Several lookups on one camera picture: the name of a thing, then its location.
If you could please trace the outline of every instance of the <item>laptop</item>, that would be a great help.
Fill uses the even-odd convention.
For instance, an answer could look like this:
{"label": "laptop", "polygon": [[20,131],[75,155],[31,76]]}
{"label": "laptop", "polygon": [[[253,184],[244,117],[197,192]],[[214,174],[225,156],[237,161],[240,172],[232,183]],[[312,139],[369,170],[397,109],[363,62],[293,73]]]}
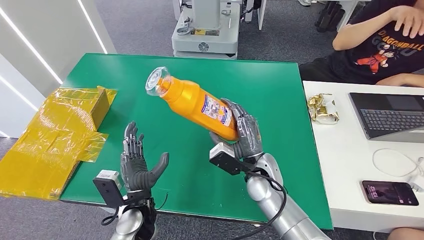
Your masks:
{"label": "laptop", "polygon": [[349,93],[369,140],[424,143],[424,95]]}

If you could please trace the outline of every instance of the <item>clear bottle cap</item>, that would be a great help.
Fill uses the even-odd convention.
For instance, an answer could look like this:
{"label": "clear bottle cap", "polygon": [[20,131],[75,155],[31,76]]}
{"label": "clear bottle cap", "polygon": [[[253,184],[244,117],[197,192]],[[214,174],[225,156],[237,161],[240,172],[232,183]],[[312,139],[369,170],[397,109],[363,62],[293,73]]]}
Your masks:
{"label": "clear bottle cap", "polygon": [[160,66],[153,70],[147,78],[145,89],[151,96],[163,96],[172,83],[172,77],[167,67]]}

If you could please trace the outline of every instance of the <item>laptop keyboard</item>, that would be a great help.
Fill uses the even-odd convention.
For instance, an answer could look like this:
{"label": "laptop keyboard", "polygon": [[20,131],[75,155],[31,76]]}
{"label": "laptop keyboard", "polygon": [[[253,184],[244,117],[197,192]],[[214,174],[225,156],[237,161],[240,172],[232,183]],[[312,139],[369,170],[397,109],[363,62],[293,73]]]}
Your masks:
{"label": "laptop keyboard", "polygon": [[370,130],[403,131],[424,126],[424,112],[360,110]]}

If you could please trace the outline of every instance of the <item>white wall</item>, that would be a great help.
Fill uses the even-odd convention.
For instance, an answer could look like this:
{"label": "white wall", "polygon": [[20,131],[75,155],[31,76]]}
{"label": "white wall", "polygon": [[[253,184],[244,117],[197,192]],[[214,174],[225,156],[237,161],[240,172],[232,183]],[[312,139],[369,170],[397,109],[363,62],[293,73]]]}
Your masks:
{"label": "white wall", "polygon": [[[93,0],[82,0],[108,53],[116,53]],[[63,81],[85,53],[103,53],[78,0],[0,0],[0,8]],[[59,83],[0,17],[0,54],[44,96]]]}
{"label": "white wall", "polygon": [[[19,97],[5,82],[33,106]],[[44,99],[45,97],[0,54],[0,131],[12,138],[19,137],[36,113],[34,107],[39,108]]]}
{"label": "white wall", "polygon": [[80,3],[104,49],[116,53],[93,0],[0,0],[0,131],[8,136],[19,137],[45,97],[60,86],[54,75],[63,81],[85,53],[104,53]]}

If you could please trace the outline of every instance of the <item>black t-shirt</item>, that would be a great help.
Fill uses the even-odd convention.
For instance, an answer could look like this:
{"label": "black t-shirt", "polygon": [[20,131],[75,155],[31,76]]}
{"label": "black t-shirt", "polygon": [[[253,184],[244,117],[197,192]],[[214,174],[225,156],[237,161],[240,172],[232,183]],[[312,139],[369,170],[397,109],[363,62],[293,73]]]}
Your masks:
{"label": "black t-shirt", "polygon": [[[417,0],[373,0],[350,21],[357,24],[389,9],[414,6]],[[424,36],[403,36],[392,21],[355,48],[335,51],[329,56],[331,70],[350,83],[375,84],[400,73],[424,68]]]}

